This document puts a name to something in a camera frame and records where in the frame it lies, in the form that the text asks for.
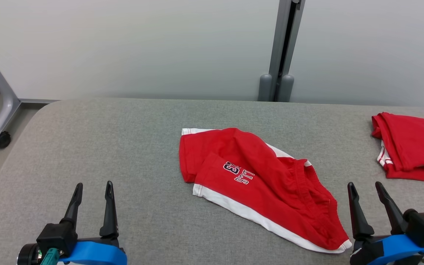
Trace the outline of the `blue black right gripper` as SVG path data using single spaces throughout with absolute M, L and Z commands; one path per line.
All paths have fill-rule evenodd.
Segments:
M 407 222 L 383 184 L 375 182 L 380 202 L 391 225 L 391 236 L 372 237 L 374 229 L 367 223 L 360 197 L 353 182 L 347 185 L 352 235 L 355 239 L 350 265 L 421 265 L 424 247 L 416 245 L 405 233 Z

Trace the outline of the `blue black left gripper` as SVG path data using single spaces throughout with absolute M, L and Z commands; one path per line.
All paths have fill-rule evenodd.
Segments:
M 77 225 L 78 208 L 82 202 L 84 185 L 78 183 L 60 223 Z M 85 238 L 76 243 L 59 243 L 59 262 L 76 265 L 127 265 L 127 255 L 120 247 L 116 198 L 113 183 L 108 181 L 105 189 L 104 223 L 100 228 L 101 238 Z

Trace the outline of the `red white t-shirt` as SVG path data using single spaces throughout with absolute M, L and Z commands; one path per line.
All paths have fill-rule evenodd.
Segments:
M 382 112 L 372 116 L 372 128 L 387 179 L 424 181 L 424 119 Z

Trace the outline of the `red white printed shorts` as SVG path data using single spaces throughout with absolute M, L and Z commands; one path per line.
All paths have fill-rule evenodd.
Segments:
M 352 247 L 313 165 L 250 132 L 183 128 L 179 164 L 193 195 L 302 248 L 340 254 Z

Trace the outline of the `grey wheeled stand leg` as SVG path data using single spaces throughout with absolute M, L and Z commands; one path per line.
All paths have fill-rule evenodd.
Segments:
M 11 135 L 5 131 L 19 107 L 22 104 L 30 105 L 47 105 L 57 100 L 44 100 L 44 99 L 22 99 L 18 98 L 9 83 L 0 71 L 0 97 L 2 98 L 2 106 L 0 110 L 0 149 L 5 149 L 12 142 Z

